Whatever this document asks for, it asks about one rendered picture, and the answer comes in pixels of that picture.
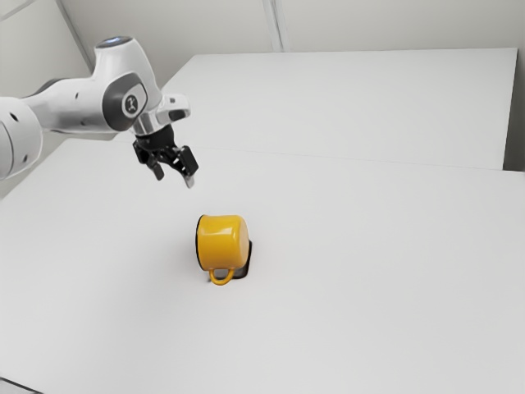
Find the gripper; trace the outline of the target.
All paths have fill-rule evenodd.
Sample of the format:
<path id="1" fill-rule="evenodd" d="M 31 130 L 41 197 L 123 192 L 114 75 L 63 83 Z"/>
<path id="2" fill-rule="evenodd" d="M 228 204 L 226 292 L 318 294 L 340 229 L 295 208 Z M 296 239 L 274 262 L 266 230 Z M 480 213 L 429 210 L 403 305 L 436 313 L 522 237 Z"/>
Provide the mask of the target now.
<path id="1" fill-rule="evenodd" d="M 150 135 L 137 136 L 133 148 L 139 163 L 148 164 L 158 181 L 165 176 L 162 163 L 166 163 L 179 172 L 189 189 L 194 186 L 194 175 L 199 165 L 189 146 L 176 146 L 172 126 L 164 126 Z"/>

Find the yellow enamel mug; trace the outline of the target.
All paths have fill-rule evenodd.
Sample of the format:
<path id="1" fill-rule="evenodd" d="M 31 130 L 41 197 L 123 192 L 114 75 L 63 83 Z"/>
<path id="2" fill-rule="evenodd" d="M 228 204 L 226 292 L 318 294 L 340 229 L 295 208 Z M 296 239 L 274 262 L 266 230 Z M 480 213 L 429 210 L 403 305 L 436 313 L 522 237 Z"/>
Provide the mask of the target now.
<path id="1" fill-rule="evenodd" d="M 239 215 L 202 215 L 198 220 L 197 260 L 216 286 L 247 275 L 252 245 L 246 221 Z"/>

